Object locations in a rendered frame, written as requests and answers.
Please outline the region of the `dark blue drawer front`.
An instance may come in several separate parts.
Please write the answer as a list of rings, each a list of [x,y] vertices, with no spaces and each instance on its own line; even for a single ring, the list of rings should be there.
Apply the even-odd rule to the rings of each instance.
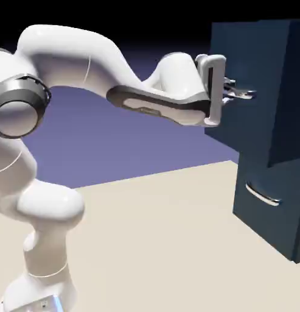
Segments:
[[[265,204],[246,189],[246,182],[281,204]],[[268,168],[241,155],[233,213],[285,258],[300,263],[300,159]]]
[[[226,57],[226,77],[253,99],[234,99],[223,107],[221,123],[206,134],[258,163],[271,148],[277,102],[289,35],[288,21],[215,23],[212,54]]]

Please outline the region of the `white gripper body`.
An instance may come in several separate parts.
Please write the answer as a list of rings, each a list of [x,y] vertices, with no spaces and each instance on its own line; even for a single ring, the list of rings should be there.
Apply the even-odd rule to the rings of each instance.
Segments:
[[[223,55],[199,54],[195,58],[197,70],[210,99],[209,116],[203,121],[205,127],[220,124],[223,106],[223,85],[226,58]]]

